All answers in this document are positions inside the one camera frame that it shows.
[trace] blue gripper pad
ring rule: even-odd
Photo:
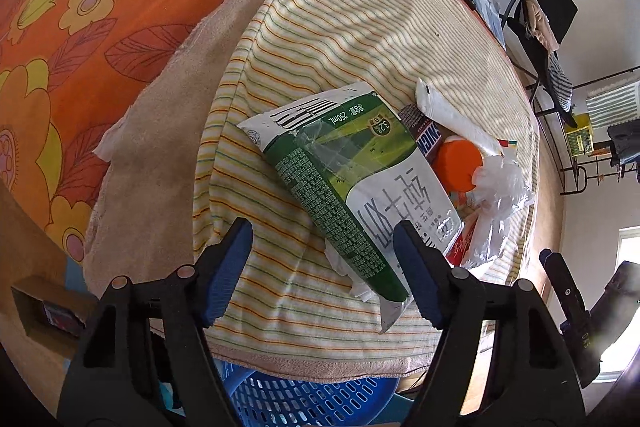
[[[407,229],[405,229],[405,225],[402,225],[403,223],[413,228],[413,225],[408,221],[401,221],[396,225],[394,228],[394,252],[398,258],[402,272],[404,272],[404,276],[409,283],[411,293],[414,295],[415,302],[420,310],[420,315],[428,321],[431,321],[431,324],[433,324],[435,328],[441,330],[445,326],[446,320],[440,309],[438,285],[427,269],[425,261],[416,245],[414,245]],[[446,264],[447,268],[449,267],[439,250],[427,247],[417,233],[415,233],[415,237],[417,241],[420,242],[421,248],[433,250]]]
[[[224,257],[218,265],[213,277],[209,279],[204,292],[206,306],[201,312],[201,319],[206,327],[225,314],[226,307],[231,300],[231,295],[236,289],[236,284],[240,279],[240,274],[246,263],[254,241],[254,230],[251,223],[243,219],[238,227],[231,227],[226,233],[234,234],[230,240],[225,238],[218,245],[207,247],[202,256],[223,255]]]

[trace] window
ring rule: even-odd
[[[640,264],[640,227],[620,230],[616,269],[623,261]],[[620,338],[602,354],[600,374],[609,373],[610,376],[617,378],[617,375],[631,362],[638,344],[640,344],[640,310],[636,312],[631,324]]]

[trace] orange floral bedsheet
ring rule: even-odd
[[[222,1],[0,0],[0,177],[74,260],[108,167],[93,149]]]

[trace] small yellow box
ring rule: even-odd
[[[593,129],[589,115],[587,113],[576,114],[574,119],[578,124],[576,129],[564,124],[564,134],[566,134],[566,140],[569,143],[571,156],[593,152]]]

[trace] plastic bag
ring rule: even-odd
[[[473,193],[482,201],[476,229],[462,266],[481,266],[501,257],[509,237],[510,218],[518,210],[535,201],[536,195],[527,187],[520,166],[511,158],[488,156],[472,178]]]
[[[469,140],[478,147],[483,156],[502,154],[500,142],[463,116],[441,92],[433,87],[431,81],[418,79],[415,83],[415,102],[423,115]]]

